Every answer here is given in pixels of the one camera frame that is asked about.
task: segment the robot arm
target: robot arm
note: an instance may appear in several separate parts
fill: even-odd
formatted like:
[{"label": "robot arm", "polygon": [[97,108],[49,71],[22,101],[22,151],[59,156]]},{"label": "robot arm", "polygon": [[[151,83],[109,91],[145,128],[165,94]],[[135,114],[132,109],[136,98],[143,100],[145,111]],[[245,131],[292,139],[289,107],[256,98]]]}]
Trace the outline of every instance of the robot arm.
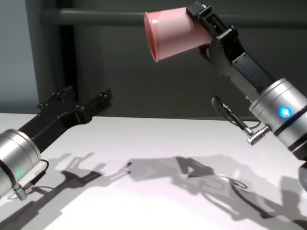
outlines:
[{"label": "robot arm", "polygon": [[40,161],[40,154],[69,128],[87,124],[92,117],[111,106],[110,90],[100,93],[84,105],[75,100],[72,87],[53,93],[40,104],[41,112],[19,130],[9,129],[0,134],[0,198],[12,188],[24,200],[27,190],[45,173],[45,168],[25,187],[18,183]]},{"label": "robot arm", "polygon": [[257,63],[242,47],[235,27],[226,26],[211,6],[204,7],[196,2],[187,7],[187,14],[213,37],[209,44],[199,47],[201,54],[247,96],[251,101],[249,110],[266,125],[252,133],[220,102],[238,126],[245,129],[248,142],[253,145],[272,131],[299,160],[306,161],[307,98],[286,79],[275,80]]}]

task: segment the black cable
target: black cable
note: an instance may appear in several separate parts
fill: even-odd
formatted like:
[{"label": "black cable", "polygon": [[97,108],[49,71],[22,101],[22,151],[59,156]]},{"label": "black cable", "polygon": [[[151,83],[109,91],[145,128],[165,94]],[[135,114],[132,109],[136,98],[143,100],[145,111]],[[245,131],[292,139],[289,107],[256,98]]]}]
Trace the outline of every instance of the black cable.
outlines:
[{"label": "black cable", "polygon": [[31,183],[33,186],[40,180],[42,179],[42,177],[46,174],[47,169],[49,168],[49,162],[47,160],[41,160],[43,162],[45,162],[47,165],[45,167],[45,169],[40,172],[36,177],[34,177],[29,183]]},{"label": "black cable", "polygon": [[49,168],[49,162],[47,160],[43,160],[43,159],[41,159],[41,161],[46,163],[46,168],[44,169],[44,171],[47,171],[47,169]]},{"label": "black cable", "polygon": [[[231,124],[233,124],[233,125],[235,125],[235,126],[238,127],[238,125],[237,125],[234,121],[228,119],[223,113],[221,113],[221,112],[218,110],[218,108],[217,108],[217,106],[216,106],[216,103],[215,103],[215,100],[216,100],[215,97],[213,97],[213,98],[211,99],[211,104],[212,104],[212,106],[214,107],[214,109],[215,109],[215,111],[217,112],[217,114],[221,115],[223,118],[225,118],[226,121],[228,121],[228,122],[230,122]],[[255,128],[258,128],[260,125],[261,125],[261,121],[259,121],[258,124],[256,124],[255,126],[252,126],[252,127],[249,127],[249,128],[250,128],[250,129],[255,129]]]}]

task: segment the white table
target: white table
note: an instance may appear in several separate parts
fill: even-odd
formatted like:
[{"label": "white table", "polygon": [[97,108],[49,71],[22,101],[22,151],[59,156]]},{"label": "white table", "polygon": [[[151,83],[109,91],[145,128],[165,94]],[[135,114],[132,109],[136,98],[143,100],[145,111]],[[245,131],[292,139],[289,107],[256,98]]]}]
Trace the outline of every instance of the white table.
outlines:
[{"label": "white table", "polygon": [[[0,130],[32,117],[1,114]],[[2,198],[0,230],[307,229],[302,162],[272,134],[251,147],[228,122],[94,117],[42,158],[37,186],[53,190]]]}]

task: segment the green led light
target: green led light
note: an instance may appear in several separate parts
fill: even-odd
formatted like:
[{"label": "green led light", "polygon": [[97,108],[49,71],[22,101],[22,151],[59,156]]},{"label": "green led light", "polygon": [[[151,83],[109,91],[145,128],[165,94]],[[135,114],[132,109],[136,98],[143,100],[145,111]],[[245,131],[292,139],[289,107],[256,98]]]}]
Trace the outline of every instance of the green led light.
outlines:
[{"label": "green led light", "polygon": [[19,169],[16,173],[16,177],[17,179],[19,179],[20,177],[22,177],[22,175],[24,174],[24,169]]}]

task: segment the pink plastic cup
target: pink plastic cup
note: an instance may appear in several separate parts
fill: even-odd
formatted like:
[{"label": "pink plastic cup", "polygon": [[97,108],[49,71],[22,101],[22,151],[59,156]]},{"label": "pink plastic cup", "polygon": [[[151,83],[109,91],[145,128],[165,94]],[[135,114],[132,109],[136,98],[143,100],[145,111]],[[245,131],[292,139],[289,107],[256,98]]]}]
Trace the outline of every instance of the pink plastic cup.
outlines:
[{"label": "pink plastic cup", "polygon": [[188,16],[186,7],[145,12],[144,25],[156,62],[212,40],[207,30]]}]

